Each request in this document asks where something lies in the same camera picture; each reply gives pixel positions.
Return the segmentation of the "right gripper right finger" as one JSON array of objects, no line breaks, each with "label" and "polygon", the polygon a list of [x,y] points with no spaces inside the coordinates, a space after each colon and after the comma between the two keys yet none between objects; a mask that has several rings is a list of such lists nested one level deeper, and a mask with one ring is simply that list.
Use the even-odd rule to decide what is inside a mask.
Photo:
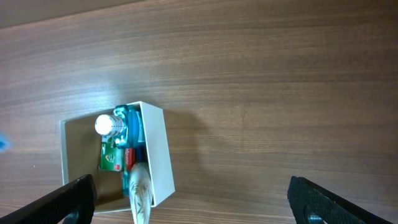
[{"label": "right gripper right finger", "polygon": [[297,224],[392,224],[304,177],[291,177],[287,198]]}]

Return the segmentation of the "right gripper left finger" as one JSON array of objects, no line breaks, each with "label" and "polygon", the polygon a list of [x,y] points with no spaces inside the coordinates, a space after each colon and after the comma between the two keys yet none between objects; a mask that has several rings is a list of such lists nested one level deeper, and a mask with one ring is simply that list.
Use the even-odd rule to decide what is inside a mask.
[{"label": "right gripper left finger", "polygon": [[93,176],[83,175],[1,218],[1,223],[91,223],[96,204]]}]

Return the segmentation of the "green white soap packet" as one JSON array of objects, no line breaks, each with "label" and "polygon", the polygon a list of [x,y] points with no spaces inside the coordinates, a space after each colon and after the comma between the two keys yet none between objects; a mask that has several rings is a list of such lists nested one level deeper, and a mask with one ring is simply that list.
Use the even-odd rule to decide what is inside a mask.
[{"label": "green white soap packet", "polygon": [[101,137],[98,169],[112,172],[120,172],[124,169],[124,151],[118,149],[113,137]]}]

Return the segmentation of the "white green-leaf lotion tube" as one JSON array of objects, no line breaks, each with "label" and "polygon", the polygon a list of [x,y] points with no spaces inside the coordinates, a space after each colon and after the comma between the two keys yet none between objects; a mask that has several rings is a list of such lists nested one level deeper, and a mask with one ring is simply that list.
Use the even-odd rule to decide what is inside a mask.
[{"label": "white green-leaf lotion tube", "polygon": [[152,182],[145,162],[134,164],[129,179],[129,200],[135,224],[148,224],[152,206]]}]

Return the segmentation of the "teal white toothpaste tube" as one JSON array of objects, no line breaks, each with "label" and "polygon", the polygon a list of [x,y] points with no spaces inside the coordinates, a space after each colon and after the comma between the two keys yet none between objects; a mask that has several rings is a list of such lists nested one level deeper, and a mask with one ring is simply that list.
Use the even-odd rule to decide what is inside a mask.
[{"label": "teal white toothpaste tube", "polygon": [[130,179],[130,171],[134,165],[134,156],[135,152],[133,148],[124,150],[124,170],[123,170],[123,195],[129,195],[129,179]]}]

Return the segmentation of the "teal mouthwash bottle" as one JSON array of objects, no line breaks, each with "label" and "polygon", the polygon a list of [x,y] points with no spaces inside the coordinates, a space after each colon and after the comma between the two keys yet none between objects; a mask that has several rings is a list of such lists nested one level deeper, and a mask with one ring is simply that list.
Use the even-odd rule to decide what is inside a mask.
[{"label": "teal mouthwash bottle", "polygon": [[95,130],[114,139],[118,149],[141,147],[146,143],[141,111],[134,105],[119,105],[112,114],[101,114]]}]

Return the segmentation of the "blue white toothbrush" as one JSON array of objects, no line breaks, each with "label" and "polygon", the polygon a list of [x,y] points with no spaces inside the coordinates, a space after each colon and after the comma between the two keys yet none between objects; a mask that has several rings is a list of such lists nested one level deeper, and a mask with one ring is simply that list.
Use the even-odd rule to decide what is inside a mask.
[{"label": "blue white toothbrush", "polygon": [[10,150],[12,144],[7,136],[0,134],[0,152],[6,152]]}]

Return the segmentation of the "blue disposable razor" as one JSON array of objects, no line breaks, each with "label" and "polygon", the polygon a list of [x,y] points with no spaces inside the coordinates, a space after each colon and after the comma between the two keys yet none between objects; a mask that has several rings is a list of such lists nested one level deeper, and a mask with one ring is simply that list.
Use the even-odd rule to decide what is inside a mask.
[{"label": "blue disposable razor", "polygon": [[144,146],[139,146],[134,150],[134,163],[147,163],[147,150]]}]

